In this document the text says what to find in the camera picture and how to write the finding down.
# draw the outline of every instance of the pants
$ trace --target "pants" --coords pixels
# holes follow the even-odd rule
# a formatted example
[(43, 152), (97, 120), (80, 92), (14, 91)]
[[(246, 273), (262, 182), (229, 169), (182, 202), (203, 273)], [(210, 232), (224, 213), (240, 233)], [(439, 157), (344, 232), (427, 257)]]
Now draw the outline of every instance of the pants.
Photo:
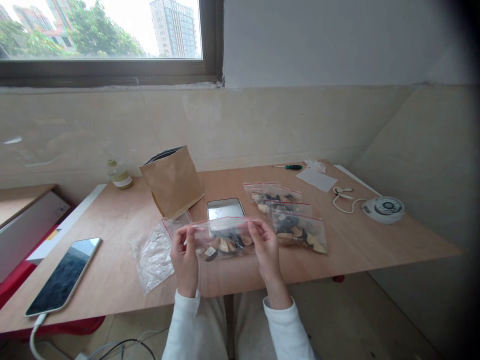
[[(276, 359), (263, 299), (266, 290), (236, 294), (234, 310), (235, 359)], [(202, 298), (196, 315), (196, 358), (228, 360), (224, 298)]]

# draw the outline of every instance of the tiled floor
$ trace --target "tiled floor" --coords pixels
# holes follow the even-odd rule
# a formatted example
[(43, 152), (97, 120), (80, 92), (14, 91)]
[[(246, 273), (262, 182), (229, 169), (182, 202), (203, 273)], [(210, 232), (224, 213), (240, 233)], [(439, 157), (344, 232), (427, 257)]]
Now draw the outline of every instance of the tiled floor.
[[(367, 273), (348, 275), (343, 283), (328, 279), (295, 284), (290, 286), (290, 292), (311, 344), (323, 360), (441, 358)], [(173, 306), (164, 306), (108, 316), (92, 335), (57, 335), (51, 341), (74, 359), (80, 351), (90, 355), (105, 343), (137, 339), (148, 330), (162, 331), (168, 328), (172, 311)], [(167, 335), (168, 330), (142, 337), (157, 359), (162, 357)], [(128, 344), (124, 359), (133, 342)], [(48, 360), (62, 359), (46, 344), (40, 344), (38, 351)], [(11, 342), (1, 351), (0, 359), (33, 357), (27, 344)], [(138, 345), (129, 358), (134, 359), (151, 359), (151, 356)]]

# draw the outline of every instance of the person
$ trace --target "person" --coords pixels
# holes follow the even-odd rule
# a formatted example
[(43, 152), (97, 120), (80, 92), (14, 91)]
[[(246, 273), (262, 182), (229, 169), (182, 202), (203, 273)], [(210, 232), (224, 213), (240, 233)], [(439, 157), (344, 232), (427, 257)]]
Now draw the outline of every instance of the person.
[[(235, 358), (316, 359), (280, 272), (276, 234), (261, 220), (249, 221), (247, 226), (266, 293), (251, 291), (234, 298)], [(224, 300), (222, 296), (200, 298), (194, 238), (194, 229), (186, 226), (173, 239), (170, 254), (178, 288), (162, 359), (227, 360)]]

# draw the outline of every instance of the plastic bag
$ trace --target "plastic bag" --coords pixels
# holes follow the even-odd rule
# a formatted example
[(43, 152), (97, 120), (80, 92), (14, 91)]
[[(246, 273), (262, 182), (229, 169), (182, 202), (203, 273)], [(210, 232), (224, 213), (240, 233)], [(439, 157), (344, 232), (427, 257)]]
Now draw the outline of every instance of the plastic bag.
[(265, 204), (263, 184), (270, 184), (280, 186), (278, 182), (244, 182), (243, 189), (245, 190), (246, 197), (251, 204)]
[(190, 225), (195, 230), (195, 251), (201, 259), (211, 262), (254, 252), (247, 221), (256, 217), (220, 217)]
[(327, 172), (327, 167), (323, 162), (320, 162), (318, 160), (303, 160), (303, 162), (308, 169), (314, 169), (317, 170), (319, 173), (323, 174)]
[(264, 183), (262, 186), (263, 197), (266, 200), (273, 200), (285, 203), (299, 203), (302, 198), (300, 191), (293, 191), (286, 187)]
[(174, 233), (191, 223), (187, 210), (175, 220), (164, 218), (148, 232), (130, 241), (143, 296), (174, 273), (170, 258)]
[(265, 205), (270, 209), (270, 217), (272, 216), (272, 212), (312, 217), (312, 205), (307, 203), (266, 200)]
[(276, 211), (271, 213), (271, 217), (280, 245), (297, 245), (328, 255), (329, 249), (322, 220)]

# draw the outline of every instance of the smartphone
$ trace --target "smartphone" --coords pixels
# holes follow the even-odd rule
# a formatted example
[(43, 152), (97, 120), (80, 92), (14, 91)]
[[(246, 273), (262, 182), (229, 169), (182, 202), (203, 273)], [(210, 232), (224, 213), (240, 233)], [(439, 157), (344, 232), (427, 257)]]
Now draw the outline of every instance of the smartphone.
[(42, 287), (25, 316), (36, 316), (63, 309), (69, 303), (102, 239), (75, 241)]
[(208, 220), (225, 218), (225, 217), (244, 217), (245, 212), (240, 200), (236, 197), (223, 200), (209, 201)]

